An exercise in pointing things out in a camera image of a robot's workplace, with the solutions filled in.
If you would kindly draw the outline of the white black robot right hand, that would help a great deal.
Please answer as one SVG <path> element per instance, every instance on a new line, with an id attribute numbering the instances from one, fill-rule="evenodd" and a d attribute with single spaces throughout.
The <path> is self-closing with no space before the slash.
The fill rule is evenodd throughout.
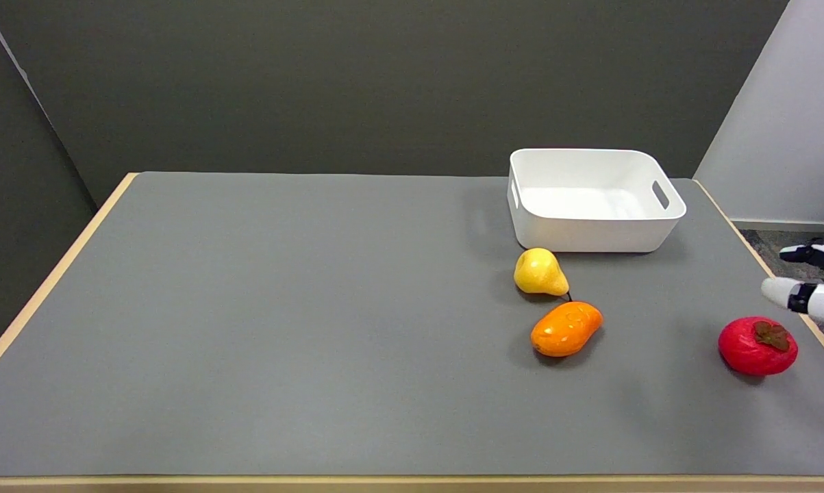
<path id="1" fill-rule="evenodd" d="M 779 257 L 785 262 L 816 266 L 824 270 L 824 244 L 794 244 L 781 249 Z M 824 283 L 803 283 L 788 277 L 769 277 L 760 284 L 760 292 L 774 305 L 824 322 Z"/>

